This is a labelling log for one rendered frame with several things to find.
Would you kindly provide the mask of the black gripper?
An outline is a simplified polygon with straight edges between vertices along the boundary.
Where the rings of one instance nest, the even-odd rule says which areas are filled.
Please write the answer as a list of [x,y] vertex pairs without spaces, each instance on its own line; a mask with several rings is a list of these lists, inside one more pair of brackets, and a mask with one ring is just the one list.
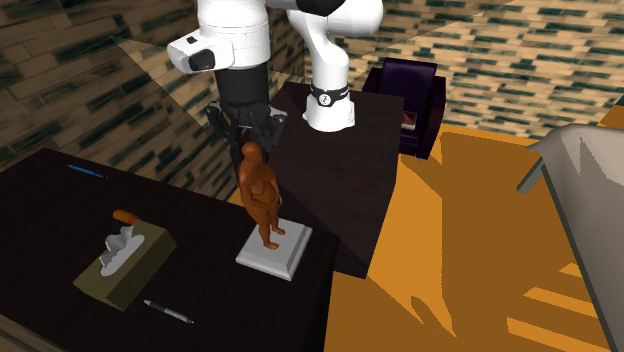
[[249,69],[215,72],[220,102],[205,107],[210,126],[230,146],[241,142],[240,126],[252,127],[262,147],[271,152],[281,139],[288,113],[269,108],[266,63]]

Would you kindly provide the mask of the brown human figure on base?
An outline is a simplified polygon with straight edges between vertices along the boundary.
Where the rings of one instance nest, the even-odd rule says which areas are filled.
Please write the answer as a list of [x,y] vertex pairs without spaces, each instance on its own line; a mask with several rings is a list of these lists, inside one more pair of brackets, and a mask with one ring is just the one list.
[[294,278],[312,229],[279,217],[282,196],[277,177],[256,142],[247,142],[238,169],[241,201],[256,226],[236,257],[246,267],[286,281]]

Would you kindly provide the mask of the dark robot stand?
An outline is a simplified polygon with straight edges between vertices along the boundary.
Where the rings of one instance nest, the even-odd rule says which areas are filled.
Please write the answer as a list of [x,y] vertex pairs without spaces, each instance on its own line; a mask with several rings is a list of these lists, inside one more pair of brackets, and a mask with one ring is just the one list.
[[336,270],[365,278],[395,187],[403,101],[354,91],[355,126],[319,132],[302,117],[308,93],[307,85],[287,82],[271,100],[287,114],[269,158],[282,214],[336,234]]

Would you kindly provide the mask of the blue pen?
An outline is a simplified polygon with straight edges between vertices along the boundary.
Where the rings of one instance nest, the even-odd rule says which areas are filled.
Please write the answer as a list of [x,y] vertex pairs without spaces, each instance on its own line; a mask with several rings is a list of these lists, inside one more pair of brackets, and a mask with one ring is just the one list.
[[78,171],[78,172],[82,172],[84,174],[88,174],[88,175],[91,175],[91,176],[94,176],[94,177],[97,177],[97,178],[101,178],[101,179],[106,179],[107,178],[103,174],[100,174],[100,173],[97,173],[97,172],[94,172],[92,170],[88,170],[88,169],[85,169],[85,168],[82,168],[82,167],[79,167],[79,166],[75,166],[75,165],[67,165],[67,166],[70,169],[72,169],[72,170],[75,170],[75,171]]

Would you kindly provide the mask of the olive tissue box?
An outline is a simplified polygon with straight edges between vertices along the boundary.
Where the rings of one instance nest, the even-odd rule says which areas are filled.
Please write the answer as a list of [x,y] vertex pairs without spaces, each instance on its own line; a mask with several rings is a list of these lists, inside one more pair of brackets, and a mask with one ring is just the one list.
[[83,293],[125,311],[176,249],[171,234],[142,220],[105,239],[106,251],[73,282]]

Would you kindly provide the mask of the black and silver pen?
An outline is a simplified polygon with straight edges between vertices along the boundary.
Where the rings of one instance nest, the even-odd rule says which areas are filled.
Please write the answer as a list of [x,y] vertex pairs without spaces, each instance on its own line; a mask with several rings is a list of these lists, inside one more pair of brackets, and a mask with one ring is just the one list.
[[155,302],[153,302],[151,300],[143,300],[143,302],[147,306],[149,306],[149,307],[151,307],[153,309],[156,309],[156,310],[158,310],[158,311],[160,311],[160,312],[162,312],[164,314],[172,316],[172,317],[174,317],[176,319],[179,319],[179,320],[181,320],[181,321],[183,321],[185,323],[194,324],[194,321],[192,319],[190,319],[189,317],[187,317],[187,316],[185,316],[185,315],[183,315],[183,314],[181,314],[179,312],[176,312],[176,311],[174,311],[174,310],[172,310],[170,308],[163,307],[163,306],[161,306],[161,305],[159,305],[159,304],[157,304],[157,303],[155,303]]

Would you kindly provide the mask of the grey chair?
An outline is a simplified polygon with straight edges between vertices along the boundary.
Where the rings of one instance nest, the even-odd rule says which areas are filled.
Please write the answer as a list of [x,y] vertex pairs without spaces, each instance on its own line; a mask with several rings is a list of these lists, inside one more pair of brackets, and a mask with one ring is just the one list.
[[624,130],[558,127],[527,147],[539,154],[518,184],[544,179],[611,352],[624,352]]

